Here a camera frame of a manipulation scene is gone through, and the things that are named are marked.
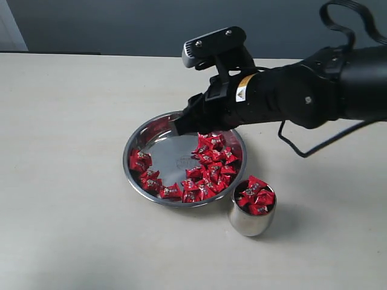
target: metal cup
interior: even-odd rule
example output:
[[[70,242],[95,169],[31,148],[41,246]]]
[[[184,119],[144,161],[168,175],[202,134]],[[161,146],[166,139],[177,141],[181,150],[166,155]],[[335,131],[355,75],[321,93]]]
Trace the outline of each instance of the metal cup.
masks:
[[[250,213],[246,213],[235,201],[235,194],[241,191],[241,188],[247,188],[248,180],[241,181],[239,185],[234,189],[232,193],[232,206],[229,211],[229,220],[234,229],[240,234],[247,237],[258,236],[262,234],[273,221],[274,213],[277,206],[277,197],[274,200],[274,206],[270,212],[262,216],[255,216]]]

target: robotic arm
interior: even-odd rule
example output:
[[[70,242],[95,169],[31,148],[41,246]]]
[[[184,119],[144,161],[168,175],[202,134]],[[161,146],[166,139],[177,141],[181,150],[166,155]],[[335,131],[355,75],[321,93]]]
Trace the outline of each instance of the robotic arm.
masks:
[[[204,94],[188,100],[188,106],[171,126],[182,135],[226,131],[243,124],[281,121],[279,137],[297,154],[308,157],[356,129],[387,119],[387,46],[354,50],[355,34],[335,24],[328,6],[342,5],[358,12],[368,35],[386,45],[369,10],[347,0],[332,0],[320,9],[323,23],[346,34],[348,43],[326,47],[298,63],[279,68],[256,67],[244,47],[245,32],[239,27],[214,31],[183,47],[183,63],[197,70],[213,65],[218,75],[210,79]],[[234,76],[231,71],[240,71]],[[307,129],[339,118],[364,120],[332,139],[303,153],[282,136],[286,120]]]

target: table surface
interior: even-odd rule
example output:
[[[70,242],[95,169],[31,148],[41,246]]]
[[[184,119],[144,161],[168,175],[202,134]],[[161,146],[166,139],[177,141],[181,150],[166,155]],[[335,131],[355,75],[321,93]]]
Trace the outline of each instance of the table surface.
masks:
[[[173,210],[131,188],[130,135],[183,109],[214,72],[174,58],[0,54],[0,289],[386,289],[387,124],[309,159],[278,123],[239,127],[246,176],[278,196],[259,239],[232,228],[228,199]],[[352,123],[285,134],[307,149]]]

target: gray wall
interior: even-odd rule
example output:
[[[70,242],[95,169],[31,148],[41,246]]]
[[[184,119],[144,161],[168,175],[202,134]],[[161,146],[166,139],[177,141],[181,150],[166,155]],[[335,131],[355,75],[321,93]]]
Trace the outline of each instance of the gray wall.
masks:
[[[319,7],[327,0],[7,0],[29,50],[135,56],[179,56],[184,41],[237,25],[253,57],[304,58],[343,44],[327,30]],[[363,0],[387,34],[387,1]],[[358,47],[373,45],[351,10],[331,9],[358,33]]]

